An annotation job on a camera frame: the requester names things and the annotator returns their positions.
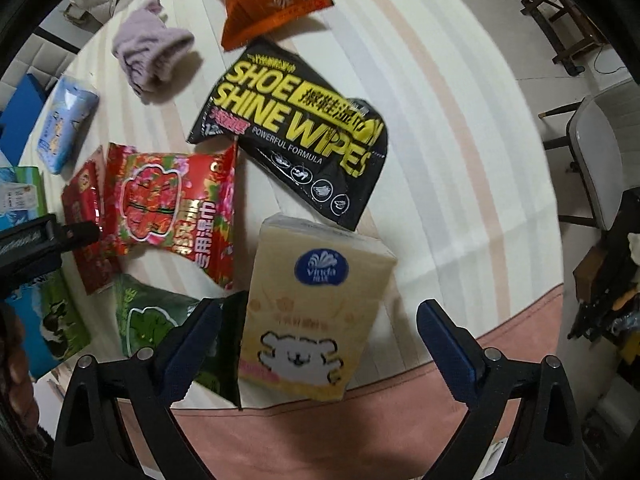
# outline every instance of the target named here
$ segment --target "floor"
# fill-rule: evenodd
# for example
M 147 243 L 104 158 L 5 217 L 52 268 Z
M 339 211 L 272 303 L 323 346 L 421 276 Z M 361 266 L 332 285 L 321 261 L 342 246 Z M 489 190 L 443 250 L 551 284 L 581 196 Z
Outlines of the floor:
M 588 69 L 570 77 L 562 66 L 551 63 L 555 55 L 546 37 L 530 17 L 520 14 L 520 0 L 463 0 L 500 48 L 529 104 L 543 140 L 564 135 L 568 115 L 540 120 L 538 113 L 559 105 L 581 100 L 590 92 L 628 77 L 626 69 L 615 76 L 601 76 L 593 71 L 594 55 L 585 60 Z M 622 65 L 614 51 L 598 60 L 601 72 Z M 577 174 L 567 173 L 569 151 L 561 148 L 547 152 L 551 178 L 558 198 L 560 214 L 590 214 L 587 197 Z M 590 344 L 585 339 L 567 341 L 578 308 L 572 270 L 599 238 L 596 229 L 561 224 L 564 256 L 564 307 L 558 355 L 572 384 L 578 414 L 584 416 L 604 394 L 617 364 L 616 351 L 607 341 Z

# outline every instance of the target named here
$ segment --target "white label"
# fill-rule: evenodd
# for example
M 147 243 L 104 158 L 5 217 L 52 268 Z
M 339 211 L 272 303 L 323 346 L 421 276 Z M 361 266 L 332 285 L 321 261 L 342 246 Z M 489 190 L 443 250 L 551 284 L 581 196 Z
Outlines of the white label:
M 37 207 L 38 193 L 33 184 L 4 182 L 0 185 L 0 214 Z

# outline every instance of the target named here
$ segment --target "human hand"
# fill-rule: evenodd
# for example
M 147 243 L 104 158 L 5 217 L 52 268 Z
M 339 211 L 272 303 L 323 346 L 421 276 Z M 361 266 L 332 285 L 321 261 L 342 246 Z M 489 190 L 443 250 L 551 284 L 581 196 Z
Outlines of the human hand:
M 38 427 L 40 410 L 33 397 L 33 384 L 29 377 L 29 360 L 22 348 L 24 326 L 15 316 L 16 344 L 9 350 L 7 365 L 11 384 L 9 386 L 9 402 L 14 412 L 22 419 L 27 431 L 33 433 Z

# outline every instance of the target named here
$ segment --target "cable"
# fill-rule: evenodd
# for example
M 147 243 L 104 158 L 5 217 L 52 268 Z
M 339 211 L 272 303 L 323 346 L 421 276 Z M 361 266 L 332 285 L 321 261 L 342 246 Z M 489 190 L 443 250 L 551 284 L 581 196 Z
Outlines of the cable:
M 600 57 L 600 54 L 602 54 L 602 49 L 604 48 L 604 45 L 600 47 L 600 51 L 598 52 L 598 55 L 596 56 L 596 59 L 593 60 L 593 69 L 598 73 L 598 74 L 603 74 L 603 75 L 607 75 L 607 74 L 615 74 L 618 70 L 621 70 L 623 68 L 626 68 L 625 65 L 623 66 L 619 66 L 617 69 L 615 69 L 613 72 L 601 72 L 600 70 L 598 70 L 596 68 L 596 63 L 598 62 L 598 58 Z

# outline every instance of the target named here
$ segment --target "silver bolt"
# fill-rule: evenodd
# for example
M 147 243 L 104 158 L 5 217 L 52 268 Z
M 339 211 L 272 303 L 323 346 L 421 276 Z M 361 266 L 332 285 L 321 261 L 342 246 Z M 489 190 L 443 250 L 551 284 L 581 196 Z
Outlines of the silver bolt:
M 497 348 L 487 348 L 484 350 L 484 355 L 489 361 L 499 361 L 502 358 L 502 352 Z
M 88 368 L 91 363 L 94 362 L 94 358 L 90 355 L 83 355 L 78 359 L 78 366 L 81 368 Z
M 552 368 L 559 368 L 562 366 L 560 359 L 558 359 L 555 355 L 546 356 L 545 361 L 546 361 L 546 364 L 548 364 Z
M 154 349 L 149 346 L 145 346 L 144 348 L 138 350 L 138 353 L 136 355 L 141 361 L 146 361 L 147 359 L 151 359 L 153 357 Z

